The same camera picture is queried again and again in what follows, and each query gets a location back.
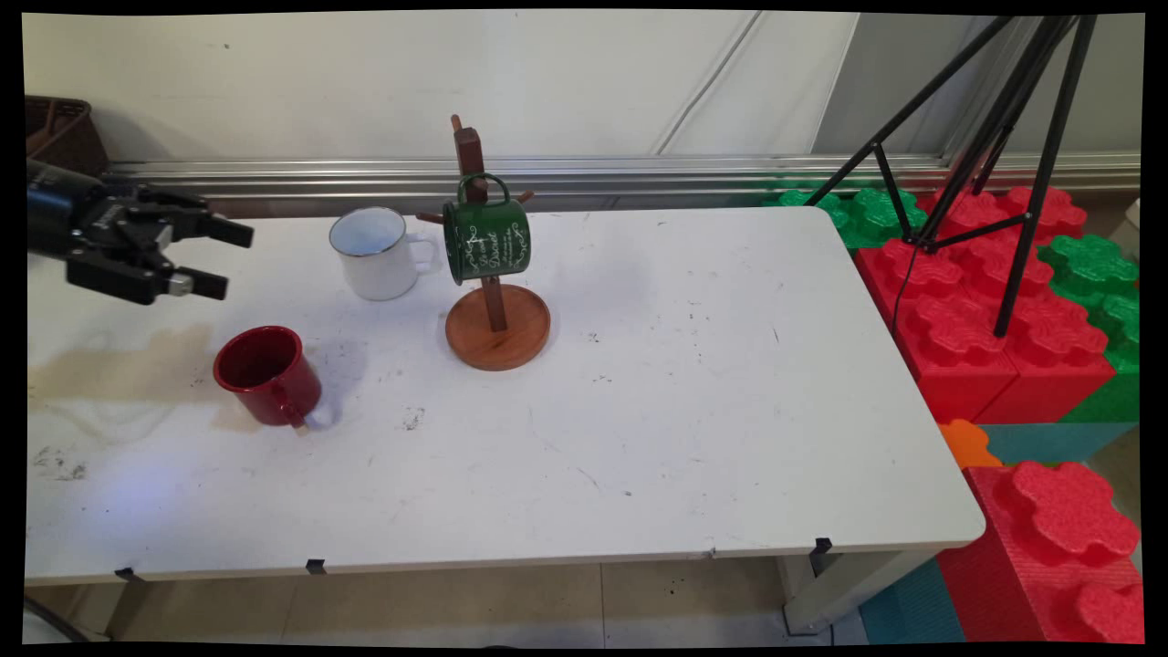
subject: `tripod leg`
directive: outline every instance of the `tripod leg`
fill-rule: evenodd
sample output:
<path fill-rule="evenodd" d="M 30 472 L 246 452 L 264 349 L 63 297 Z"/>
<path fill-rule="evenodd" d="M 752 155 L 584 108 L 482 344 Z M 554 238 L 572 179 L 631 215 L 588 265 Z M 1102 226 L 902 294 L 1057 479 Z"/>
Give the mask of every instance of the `tripod leg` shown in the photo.
<path fill-rule="evenodd" d="M 876 162 L 880 164 L 880 173 L 884 177 L 884 187 L 888 188 L 888 195 L 892 199 L 892 209 L 896 210 L 896 220 L 901 222 L 901 237 L 908 240 L 912 234 L 912 227 L 909 226 L 909 215 L 905 214 L 904 203 L 901 202 L 901 191 L 896 188 L 896 179 L 892 178 L 892 170 L 888 166 L 884 146 L 876 143 L 872 144 L 872 148 L 876 150 Z"/>
<path fill-rule="evenodd" d="M 1009 116 L 1006 118 L 1006 125 L 1002 126 L 1002 131 L 997 133 L 997 141 L 994 144 L 993 150 L 989 152 L 989 157 L 986 158 L 986 164 L 981 165 L 981 173 L 973 181 L 973 195 L 976 196 L 986 188 L 986 182 L 989 181 L 989 175 L 994 172 L 994 166 L 997 165 L 997 159 L 1002 157 L 1002 152 L 1006 151 L 1006 141 L 1009 140 L 1010 134 L 1014 132 L 1014 126 L 1017 125 L 1018 119 L 1022 118 L 1022 111 L 1026 110 L 1027 103 L 1030 102 L 1030 96 L 1034 95 L 1035 88 L 1038 87 L 1038 81 L 1042 79 L 1042 74 L 1047 70 L 1047 65 L 1050 64 L 1050 57 L 1055 54 L 1055 49 L 1058 43 L 1063 42 L 1063 37 L 1066 33 L 1071 30 L 1078 19 L 1071 20 L 1063 28 L 1055 42 L 1055 48 L 1047 51 L 1047 55 L 1042 58 L 1042 62 L 1035 70 L 1030 72 L 1030 79 L 1027 82 L 1026 94 L 1018 98 L 1017 104 L 1010 110 Z"/>
<path fill-rule="evenodd" d="M 1037 62 L 1042 60 L 1042 56 L 1047 53 L 1048 48 L 1054 49 L 1057 44 L 1056 37 L 1062 33 L 1063 26 L 1070 19 L 1065 16 L 1045 16 L 1042 19 L 1037 32 L 1035 32 L 1030 43 L 1027 44 L 1017 65 L 1014 67 L 1009 78 L 1006 79 L 1006 84 L 1002 87 L 997 98 L 990 106 L 989 113 L 986 116 L 986 120 L 983 120 L 981 126 L 978 127 L 978 132 L 969 143 L 968 150 L 961 154 L 957 166 L 953 168 L 953 174 L 945 185 L 945 189 L 941 192 L 941 198 L 933 207 L 933 212 L 929 214 L 929 220 L 925 221 L 925 224 L 920 228 L 919 237 L 922 241 L 929 242 L 937 235 L 937 230 L 940 228 L 941 219 L 946 213 L 948 213 L 950 207 L 952 207 L 958 193 L 960 193 L 961 188 L 965 187 L 965 184 L 969 181 L 969 177 L 973 174 L 973 168 L 986 153 L 986 150 L 989 148 L 990 140 L 1003 125 L 1006 112 L 1014 106 L 1015 99 L 1018 97 L 1021 90 L 1023 89 L 1023 84 L 1028 79 L 1027 74 L 1036 65 Z"/>
<path fill-rule="evenodd" d="M 851 170 L 856 168 L 856 166 L 860 162 L 864 161 L 864 158 L 871 154 L 872 144 L 880 144 L 881 141 L 887 139 L 888 136 L 891 134 L 894 130 L 901 127 L 901 124 L 904 123 L 904 119 L 909 118 L 909 116 L 912 115 L 912 112 L 917 111 L 917 108 L 923 105 L 925 101 L 929 99 L 930 96 L 932 96 L 938 89 L 940 89 L 943 84 L 945 84 L 948 81 L 948 78 L 953 77 L 953 74 L 955 74 L 962 65 L 965 65 L 966 62 L 973 58 L 973 56 L 976 55 L 978 51 L 981 50 L 986 46 L 986 43 L 989 42 L 990 39 L 996 36 L 997 33 L 1001 32 L 1003 27 L 1006 27 L 1006 23 L 1010 22 L 1011 18 L 1013 16 L 997 16 L 996 19 L 994 19 L 994 22 L 986 26 L 986 29 L 981 30 L 981 34 L 979 34 L 973 41 L 971 41 L 968 46 L 962 48 L 961 51 L 958 53 L 957 57 L 953 57 L 952 62 L 946 64 L 945 68 L 940 70 L 940 72 L 938 72 L 936 76 L 933 76 L 932 79 L 929 81 L 929 84 L 926 84 L 924 89 L 918 91 L 917 95 L 913 96 L 912 99 L 909 101 L 909 103 L 904 108 L 901 108 L 901 111 L 896 112 L 896 115 L 888 123 L 885 123 L 883 127 L 877 130 L 876 134 L 874 134 L 872 138 L 865 141 L 864 146 L 860 148 L 860 152 L 851 155 L 851 159 L 844 162 L 843 166 L 840 167 L 840 171 L 835 172 L 835 174 L 832 175 L 832 178 L 829 178 L 828 181 L 825 182 L 823 186 L 820 187 L 814 194 L 812 194 L 811 199 L 807 199 L 807 202 L 804 205 L 814 206 L 820 200 L 822 200 L 828 192 L 835 188 L 835 186 L 839 185 L 841 180 L 843 180 L 849 173 L 851 173 Z"/>
<path fill-rule="evenodd" d="M 1091 44 L 1091 33 L 1094 30 L 1094 15 L 1082 16 L 1079 19 L 1079 28 L 1075 33 L 1075 43 L 1071 44 L 1071 56 L 1066 61 L 1066 70 L 1063 72 L 1063 84 L 1058 88 L 1058 101 L 1055 102 L 1055 111 L 1050 118 L 1050 129 L 1047 131 L 1047 143 L 1042 146 L 1038 173 L 1035 175 L 1034 188 L 1030 191 L 1030 205 L 1027 207 L 1026 221 L 1022 223 L 1022 236 L 1018 238 L 1017 249 L 1014 251 L 1010 277 L 1006 282 L 1006 295 L 1002 297 L 1002 306 L 997 311 L 997 324 L 994 326 L 994 334 L 999 338 L 1006 337 L 1006 332 L 1010 326 L 1014 302 L 1017 299 L 1018 286 L 1022 284 L 1022 272 L 1026 270 L 1026 261 L 1030 256 L 1030 247 L 1034 244 L 1034 234 L 1038 230 L 1038 217 L 1042 214 L 1042 205 L 1047 200 L 1047 187 L 1050 186 L 1050 175 L 1055 171 L 1055 158 L 1058 157 L 1058 146 L 1063 140 L 1063 131 L 1066 130 L 1066 117 L 1071 113 L 1075 89 L 1079 84 L 1079 74 L 1083 72 L 1083 61 L 1087 57 L 1087 47 Z"/>

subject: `white enamel mug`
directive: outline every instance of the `white enamel mug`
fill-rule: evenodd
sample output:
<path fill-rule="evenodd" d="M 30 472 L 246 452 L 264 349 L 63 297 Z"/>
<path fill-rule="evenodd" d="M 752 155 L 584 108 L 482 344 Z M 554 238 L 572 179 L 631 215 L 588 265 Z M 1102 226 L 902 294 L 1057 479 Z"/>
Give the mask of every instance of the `white enamel mug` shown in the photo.
<path fill-rule="evenodd" d="M 416 262 L 410 250 L 415 242 L 429 242 L 429 262 Z M 438 236 L 406 233 L 405 217 L 389 208 L 353 210 L 333 224 L 328 243 L 336 249 L 349 286 L 363 299 L 383 302 L 401 297 L 418 281 L 442 267 Z"/>

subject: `teal foam block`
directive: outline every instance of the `teal foam block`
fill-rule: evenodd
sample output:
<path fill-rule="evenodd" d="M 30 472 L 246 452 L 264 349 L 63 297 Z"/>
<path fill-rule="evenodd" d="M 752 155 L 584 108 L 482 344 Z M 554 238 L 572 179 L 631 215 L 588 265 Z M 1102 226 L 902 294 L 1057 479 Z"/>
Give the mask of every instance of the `teal foam block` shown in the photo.
<path fill-rule="evenodd" d="M 978 424 L 989 435 L 989 454 L 1002 463 L 1086 461 L 1138 422 Z"/>
<path fill-rule="evenodd" d="M 861 604 L 860 615 L 870 645 L 965 642 L 936 559 Z"/>

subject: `table leg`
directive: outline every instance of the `table leg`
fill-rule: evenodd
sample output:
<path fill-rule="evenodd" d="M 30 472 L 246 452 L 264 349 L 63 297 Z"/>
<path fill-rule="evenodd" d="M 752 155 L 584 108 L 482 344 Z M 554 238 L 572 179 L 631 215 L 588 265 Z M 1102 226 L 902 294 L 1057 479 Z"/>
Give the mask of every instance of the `table leg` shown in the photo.
<path fill-rule="evenodd" d="M 938 551 L 841 554 L 820 575 L 805 580 L 783 606 L 791 634 L 819 634 L 848 611 L 908 575 Z M 805 556 L 792 556 L 802 559 Z"/>
<path fill-rule="evenodd" d="M 128 585 L 27 587 L 26 595 L 61 616 L 90 641 L 110 641 L 109 625 Z"/>

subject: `floor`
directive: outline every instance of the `floor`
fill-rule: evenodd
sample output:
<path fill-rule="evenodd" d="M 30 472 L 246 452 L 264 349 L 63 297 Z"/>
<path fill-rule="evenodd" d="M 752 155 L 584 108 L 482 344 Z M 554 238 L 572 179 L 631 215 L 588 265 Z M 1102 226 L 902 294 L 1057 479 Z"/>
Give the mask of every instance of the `floor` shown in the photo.
<path fill-rule="evenodd" d="M 482 648 L 865 644 L 788 636 L 773 558 L 138 585 L 117 641 Z"/>
<path fill-rule="evenodd" d="M 1099 450 L 1086 465 L 1111 484 L 1115 510 L 1127 516 L 1143 531 L 1140 516 L 1140 428 L 1136 426 L 1110 445 Z M 1135 569 L 1143 575 L 1143 541 L 1132 554 Z"/>

